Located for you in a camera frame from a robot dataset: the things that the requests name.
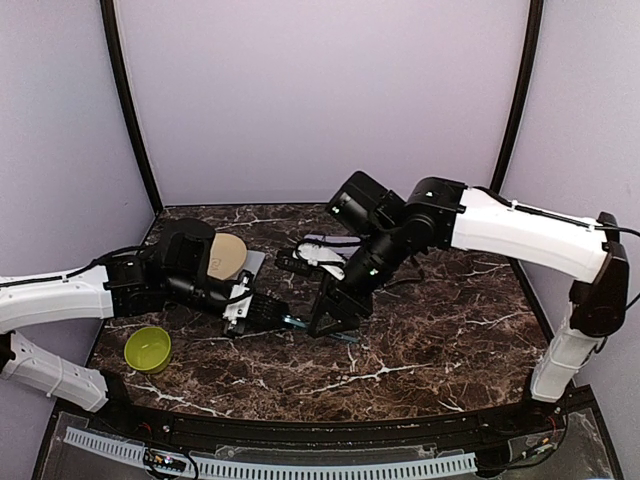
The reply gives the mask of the teal phone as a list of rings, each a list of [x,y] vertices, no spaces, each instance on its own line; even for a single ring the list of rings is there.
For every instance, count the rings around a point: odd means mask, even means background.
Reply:
[[[290,315],[284,315],[282,317],[282,322],[287,327],[291,327],[293,329],[298,329],[305,332],[308,331],[308,325],[305,322],[301,321],[298,318],[292,317]],[[339,341],[352,343],[352,344],[359,342],[358,338],[351,335],[344,334],[344,333],[330,333],[327,335],[327,337],[335,340],[339,340]]]

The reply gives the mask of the silver white phone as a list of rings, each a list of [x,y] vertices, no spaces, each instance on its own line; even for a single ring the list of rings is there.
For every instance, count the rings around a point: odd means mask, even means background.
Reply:
[[[247,252],[246,260],[240,269],[239,275],[243,272],[250,272],[256,277],[265,261],[266,254],[264,252],[249,250]]]

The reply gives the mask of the lavender phone case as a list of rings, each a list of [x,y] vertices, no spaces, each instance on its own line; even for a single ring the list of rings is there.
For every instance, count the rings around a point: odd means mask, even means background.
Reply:
[[[322,234],[307,234],[303,237],[305,242],[318,243],[321,246],[334,250],[359,248],[362,240],[350,236],[330,236]]]

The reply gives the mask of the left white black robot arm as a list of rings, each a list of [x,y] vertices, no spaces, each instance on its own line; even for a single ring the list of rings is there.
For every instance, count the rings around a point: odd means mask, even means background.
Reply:
[[[120,436],[141,427],[140,412],[126,401],[121,377],[88,369],[26,339],[21,328],[73,319],[133,317],[182,305],[219,315],[228,334],[242,328],[279,329],[288,305],[260,294],[254,274],[210,275],[216,231],[192,218],[165,225],[150,246],[117,249],[77,270],[1,281],[1,377],[88,411]]]

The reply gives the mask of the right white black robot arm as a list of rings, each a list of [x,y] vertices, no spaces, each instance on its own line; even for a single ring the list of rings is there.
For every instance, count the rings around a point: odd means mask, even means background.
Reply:
[[[295,248],[298,259],[326,271],[308,327],[314,338],[358,328],[372,313],[374,291],[431,248],[499,254],[572,277],[568,311],[534,368],[530,396],[510,413],[521,434],[547,420],[548,403],[563,396],[590,355],[621,328],[632,304],[624,230],[606,212],[565,216],[438,177],[420,180],[402,199],[362,171],[345,181],[326,211],[358,240],[348,259],[325,240]]]

